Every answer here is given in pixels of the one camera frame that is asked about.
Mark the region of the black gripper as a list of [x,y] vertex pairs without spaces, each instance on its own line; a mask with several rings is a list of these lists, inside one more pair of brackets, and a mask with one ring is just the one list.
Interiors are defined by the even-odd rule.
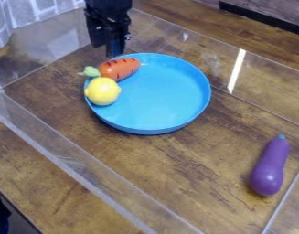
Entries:
[[85,21],[91,44],[95,48],[107,44],[107,57],[117,57],[131,39],[127,14],[132,8],[132,0],[84,0]]

